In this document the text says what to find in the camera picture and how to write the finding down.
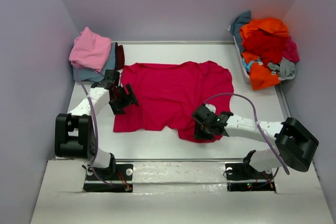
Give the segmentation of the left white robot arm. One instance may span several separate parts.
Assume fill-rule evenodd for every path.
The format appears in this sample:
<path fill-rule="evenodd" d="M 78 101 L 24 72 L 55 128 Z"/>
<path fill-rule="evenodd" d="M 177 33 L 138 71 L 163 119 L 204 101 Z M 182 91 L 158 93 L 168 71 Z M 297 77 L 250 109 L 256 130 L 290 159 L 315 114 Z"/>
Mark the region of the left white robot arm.
<path fill-rule="evenodd" d="M 139 103 L 130 84 L 120 84 L 120 72 L 106 70 L 101 81 L 82 86 L 85 98 L 70 112 L 60 113 L 55 121 L 55 155 L 86 162 L 98 180 L 116 174 L 116 159 L 99 147 L 97 115 L 109 105 L 114 115 L 125 114 L 125 108 Z"/>

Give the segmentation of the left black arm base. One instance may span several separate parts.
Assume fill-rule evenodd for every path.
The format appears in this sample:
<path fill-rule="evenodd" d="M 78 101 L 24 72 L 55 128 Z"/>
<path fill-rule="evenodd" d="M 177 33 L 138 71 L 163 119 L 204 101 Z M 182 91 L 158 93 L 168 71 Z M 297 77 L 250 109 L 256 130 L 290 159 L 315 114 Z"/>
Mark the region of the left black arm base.
<path fill-rule="evenodd" d="M 133 192 L 133 164 L 117 163 L 116 172 L 108 173 L 104 170 L 95 169 L 82 165 L 86 170 L 83 191 L 87 193 L 132 193 Z"/>

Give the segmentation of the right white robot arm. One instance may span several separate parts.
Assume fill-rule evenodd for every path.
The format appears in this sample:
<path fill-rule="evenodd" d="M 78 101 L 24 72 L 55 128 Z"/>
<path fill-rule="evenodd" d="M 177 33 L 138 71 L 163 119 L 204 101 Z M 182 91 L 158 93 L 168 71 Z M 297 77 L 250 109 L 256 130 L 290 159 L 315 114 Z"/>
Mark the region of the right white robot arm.
<path fill-rule="evenodd" d="M 307 172 L 319 145 L 319 141 L 294 118 L 284 122 L 259 122 L 231 112 L 217 115 L 204 104 L 193 112 L 192 118 L 196 122 L 194 136 L 197 139 L 242 137 L 268 145 L 268 149 L 252 150 L 244 158 L 241 171 L 248 178 L 280 167 Z"/>

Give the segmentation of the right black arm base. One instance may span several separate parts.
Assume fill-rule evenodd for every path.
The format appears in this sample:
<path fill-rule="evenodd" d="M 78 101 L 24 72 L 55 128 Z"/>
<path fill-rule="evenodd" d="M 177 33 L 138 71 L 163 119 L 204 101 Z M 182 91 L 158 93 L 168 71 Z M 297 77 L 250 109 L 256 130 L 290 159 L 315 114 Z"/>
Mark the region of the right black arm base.
<path fill-rule="evenodd" d="M 228 192 L 276 192 L 273 173 L 258 172 L 243 163 L 226 163 L 223 176 Z"/>

